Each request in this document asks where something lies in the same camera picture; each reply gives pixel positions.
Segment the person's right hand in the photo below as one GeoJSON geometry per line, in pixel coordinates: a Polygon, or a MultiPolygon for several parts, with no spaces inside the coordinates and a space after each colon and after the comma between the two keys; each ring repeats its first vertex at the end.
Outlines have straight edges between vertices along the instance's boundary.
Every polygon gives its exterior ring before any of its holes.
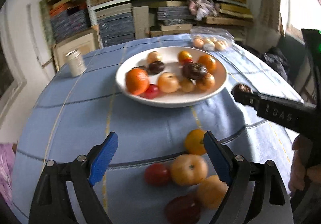
{"type": "Polygon", "coordinates": [[[320,164],[307,168],[308,149],[312,142],[304,136],[297,136],[292,143],[292,150],[294,151],[290,181],[288,188],[290,192],[297,190],[303,191],[305,188],[304,178],[308,177],[314,183],[320,184],[320,164]]]}

